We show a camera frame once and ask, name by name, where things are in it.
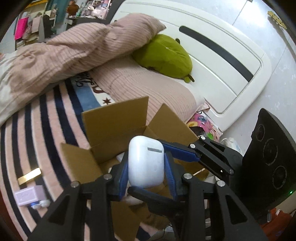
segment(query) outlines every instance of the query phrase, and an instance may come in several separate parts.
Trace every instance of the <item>headboard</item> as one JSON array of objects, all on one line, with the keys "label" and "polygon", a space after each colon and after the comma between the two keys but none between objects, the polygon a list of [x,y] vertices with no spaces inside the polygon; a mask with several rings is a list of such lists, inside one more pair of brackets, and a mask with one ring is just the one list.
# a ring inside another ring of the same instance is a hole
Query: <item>headboard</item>
[{"label": "headboard", "polygon": [[225,131],[252,104],[271,76],[266,53],[239,30],[200,9],[171,1],[126,0],[111,22],[133,12],[158,18],[161,33],[178,38],[189,53],[208,116]]}]

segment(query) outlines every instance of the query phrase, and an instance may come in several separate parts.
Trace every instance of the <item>blue gripper pad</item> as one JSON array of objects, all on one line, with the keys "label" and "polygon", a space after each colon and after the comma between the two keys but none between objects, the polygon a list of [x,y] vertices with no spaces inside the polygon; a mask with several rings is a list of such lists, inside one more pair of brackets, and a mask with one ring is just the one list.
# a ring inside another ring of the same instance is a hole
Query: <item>blue gripper pad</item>
[{"label": "blue gripper pad", "polygon": [[196,156],[196,152],[188,148],[188,150],[183,150],[178,147],[162,143],[165,151],[169,151],[174,158],[186,161],[186,162],[198,162],[200,158]]},{"label": "blue gripper pad", "polygon": [[120,200],[124,197],[126,194],[126,186],[128,184],[128,162],[125,162],[123,171],[120,177],[119,182],[119,198]]},{"label": "blue gripper pad", "polygon": [[168,182],[170,194],[172,195],[173,199],[176,200],[178,198],[176,180],[173,175],[173,171],[166,153],[165,153],[165,176]]}]

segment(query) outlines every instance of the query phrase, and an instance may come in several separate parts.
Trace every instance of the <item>green plush toy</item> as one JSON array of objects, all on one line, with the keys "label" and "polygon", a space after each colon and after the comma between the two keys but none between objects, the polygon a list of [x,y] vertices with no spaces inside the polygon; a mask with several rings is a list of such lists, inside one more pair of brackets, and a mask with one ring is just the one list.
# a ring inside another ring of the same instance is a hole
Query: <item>green plush toy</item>
[{"label": "green plush toy", "polygon": [[192,61],[178,39],[164,35],[156,35],[148,44],[133,52],[134,60],[147,69],[166,76],[184,79],[186,83],[194,79],[189,75]]}]

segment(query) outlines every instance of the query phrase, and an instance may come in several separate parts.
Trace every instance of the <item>light purple box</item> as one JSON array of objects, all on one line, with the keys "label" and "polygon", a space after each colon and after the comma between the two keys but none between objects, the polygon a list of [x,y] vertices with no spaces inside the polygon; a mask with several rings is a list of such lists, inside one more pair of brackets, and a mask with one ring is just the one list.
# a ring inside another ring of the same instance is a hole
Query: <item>light purple box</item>
[{"label": "light purple box", "polygon": [[15,192],[15,200],[19,206],[28,205],[32,202],[46,200],[42,185],[32,186]]}]

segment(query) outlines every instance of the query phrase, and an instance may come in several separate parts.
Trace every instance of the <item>open cardboard box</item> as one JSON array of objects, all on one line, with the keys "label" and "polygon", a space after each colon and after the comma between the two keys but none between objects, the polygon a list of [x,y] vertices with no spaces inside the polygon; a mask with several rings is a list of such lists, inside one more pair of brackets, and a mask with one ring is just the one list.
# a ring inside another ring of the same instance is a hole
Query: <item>open cardboard box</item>
[{"label": "open cardboard box", "polygon": [[[82,114],[87,138],[91,148],[81,149],[62,144],[62,150],[75,179],[81,183],[92,182],[119,162],[116,156],[127,150],[130,140],[144,135],[168,142],[189,145],[197,136],[165,104],[146,125],[148,97],[118,102],[99,107]],[[199,163],[179,161],[187,172],[194,174],[202,169]],[[151,191],[170,196],[168,187],[160,185]],[[140,222],[163,229],[168,220],[149,213],[147,205],[127,206],[112,202],[114,232],[123,241],[134,241]]]}]

